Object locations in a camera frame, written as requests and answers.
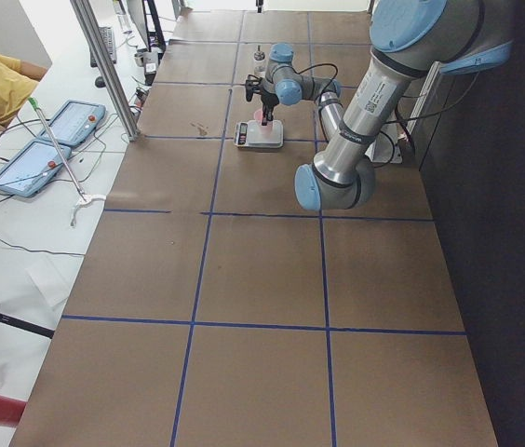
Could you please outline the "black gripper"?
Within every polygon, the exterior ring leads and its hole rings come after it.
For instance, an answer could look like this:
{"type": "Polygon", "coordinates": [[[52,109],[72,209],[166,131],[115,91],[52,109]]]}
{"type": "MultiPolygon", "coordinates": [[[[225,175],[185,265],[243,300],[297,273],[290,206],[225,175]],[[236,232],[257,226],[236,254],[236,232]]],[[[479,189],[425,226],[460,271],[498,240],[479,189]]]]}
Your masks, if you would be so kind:
{"type": "Polygon", "coordinates": [[[275,93],[262,89],[262,117],[261,125],[268,126],[272,125],[274,121],[274,108],[277,106],[277,96],[275,93]]]}

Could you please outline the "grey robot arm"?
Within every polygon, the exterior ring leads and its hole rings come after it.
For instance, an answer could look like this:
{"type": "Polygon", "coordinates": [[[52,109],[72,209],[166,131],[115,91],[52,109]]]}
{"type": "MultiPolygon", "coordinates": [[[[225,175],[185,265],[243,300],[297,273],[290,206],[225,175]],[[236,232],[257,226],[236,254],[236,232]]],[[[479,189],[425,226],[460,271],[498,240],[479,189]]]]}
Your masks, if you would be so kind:
{"type": "Polygon", "coordinates": [[[347,210],[367,202],[375,173],[367,149],[411,81],[442,63],[442,73],[489,70],[509,59],[514,1],[382,1],[370,24],[370,65],[348,106],[335,81],[298,74],[293,49],[274,44],[260,83],[262,123],[278,104],[313,101],[329,136],[325,150],[296,170],[294,187],[306,210],[347,210]]]}

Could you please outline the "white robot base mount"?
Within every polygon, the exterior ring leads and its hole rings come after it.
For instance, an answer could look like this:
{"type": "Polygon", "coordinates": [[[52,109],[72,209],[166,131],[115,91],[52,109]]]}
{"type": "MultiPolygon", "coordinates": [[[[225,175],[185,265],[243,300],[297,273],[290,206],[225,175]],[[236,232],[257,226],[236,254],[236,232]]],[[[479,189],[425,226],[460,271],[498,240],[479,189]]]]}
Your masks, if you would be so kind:
{"type": "MultiPolygon", "coordinates": [[[[440,63],[435,62],[425,78],[411,82],[398,105],[398,110],[403,118],[416,117],[427,112],[433,86],[439,80],[439,69],[440,63]]],[[[366,156],[375,166],[386,162],[401,163],[402,155],[398,140],[403,134],[404,132],[399,124],[383,126],[376,141],[366,151],[366,156]]]]}

